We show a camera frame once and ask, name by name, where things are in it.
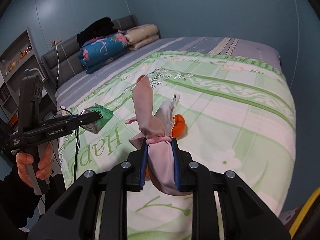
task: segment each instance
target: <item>pink hair tie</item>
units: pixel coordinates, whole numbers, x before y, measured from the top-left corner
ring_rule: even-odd
[[[158,142],[171,142],[171,138],[169,136],[154,136],[152,138],[147,139],[147,144],[154,144]]]

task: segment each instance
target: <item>yellow cable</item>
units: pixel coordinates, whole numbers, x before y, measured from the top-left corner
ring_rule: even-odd
[[[303,205],[303,208],[299,212],[299,215],[297,216],[297,218],[295,219],[295,221],[293,222],[293,224],[289,230],[290,235],[291,235],[291,239],[293,239],[294,235],[297,233],[303,219],[306,217],[308,211],[310,210],[311,206],[316,201],[316,199],[319,197],[319,195],[320,195],[320,187],[317,188],[311,194],[311,196],[308,198],[307,202]]]

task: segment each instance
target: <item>headboard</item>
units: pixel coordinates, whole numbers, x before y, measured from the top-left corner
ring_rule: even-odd
[[[114,23],[115,28],[118,30],[128,30],[139,25],[135,15],[116,19],[112,22]],[[57,45],[59,55],[58,87],[84,70],[79,62],[78,52],[80,48],[76,38],[77,36],[73,36]],[[52,81],[52,84],[56,86],[58,73],[58,58],[56,48],[54,47],[49,52],[42,55],[41,62],[48,77]]]

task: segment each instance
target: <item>human hand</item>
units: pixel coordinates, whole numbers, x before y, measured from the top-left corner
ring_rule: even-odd
[[[33,187],[30,181],[30,177],[27,171],[28,164],[33,163],[33,156],[24,152],[19,152],[16,155],[18,174],[20,179],[29,187]],[[45,154],[38,163],[39,171],[36,173],[38,179],[48,179],[52,173],[52,163],[54,160],[53,147],[51,143],[48,143],[45,147]]]

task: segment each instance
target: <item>wall socket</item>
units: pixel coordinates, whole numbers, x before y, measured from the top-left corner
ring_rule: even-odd
[[[54,42],[56,42],[56,44],[58,44],[59,42],[61,42],[62,41],[62,39],[61,39],[61,37],[59,37],[59,38],[57,38],[55,41],[52,41],[51,43],[50,43],[50,45],[51,45],[51,47],[53,47],[54,46]]]

